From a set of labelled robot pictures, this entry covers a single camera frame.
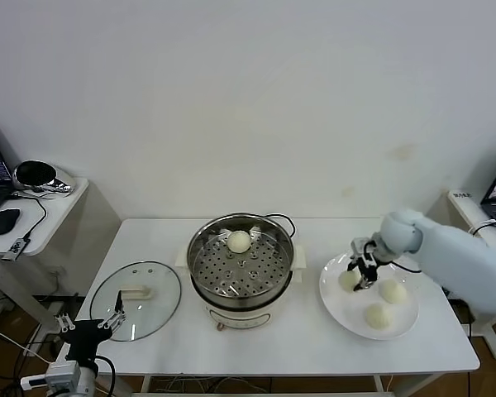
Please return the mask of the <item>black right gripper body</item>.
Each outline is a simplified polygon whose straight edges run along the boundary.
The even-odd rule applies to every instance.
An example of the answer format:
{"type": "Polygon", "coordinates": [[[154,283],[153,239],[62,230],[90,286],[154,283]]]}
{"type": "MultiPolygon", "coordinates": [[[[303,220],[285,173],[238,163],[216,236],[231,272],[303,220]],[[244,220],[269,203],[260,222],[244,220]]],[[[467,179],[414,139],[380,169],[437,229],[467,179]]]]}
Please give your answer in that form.
{"type": "Polygon", "coordinates": [[[387,248],[379,234],[374,234],[365,243],[365,257],[371,259],[376,268],[392,263],[392,252],[387,248]]]}

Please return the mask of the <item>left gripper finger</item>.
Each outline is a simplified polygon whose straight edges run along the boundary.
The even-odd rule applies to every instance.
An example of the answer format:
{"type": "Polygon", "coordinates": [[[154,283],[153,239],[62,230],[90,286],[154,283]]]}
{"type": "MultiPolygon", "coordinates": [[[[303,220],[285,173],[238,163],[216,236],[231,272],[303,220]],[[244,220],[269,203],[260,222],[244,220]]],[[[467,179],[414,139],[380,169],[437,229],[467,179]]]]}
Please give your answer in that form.
{"type": "Polygon", "coordinates": [[[126,320],[126,314],[123,308],[122,292],[119,290],[113,309],[108,311],[108,316],[100,322],[98,328],[117,330],[126,320]]]}
{"type": "Polygon", "coordinates": [[[68,332],[74,327],[74,320],[79,311],[79,295],[74,294],[68,297],[64,302],[61,310],[55,315],[61,332],[68,332]]]}

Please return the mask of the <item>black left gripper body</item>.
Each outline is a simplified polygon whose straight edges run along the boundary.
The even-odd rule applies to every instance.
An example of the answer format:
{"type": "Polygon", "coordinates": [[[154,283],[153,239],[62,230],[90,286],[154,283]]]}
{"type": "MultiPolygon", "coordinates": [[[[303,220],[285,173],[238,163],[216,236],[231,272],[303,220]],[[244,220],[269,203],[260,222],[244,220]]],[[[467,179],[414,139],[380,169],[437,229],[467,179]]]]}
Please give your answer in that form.
{"type": "Polygon", "coordinates": [[[68,332],[60,332],[62,340],[69,345],[67,361],[94,363],[98,346],[112,336],[112,330],[98,328],[100,322],[101,319],[79,320],[68,332]]]}

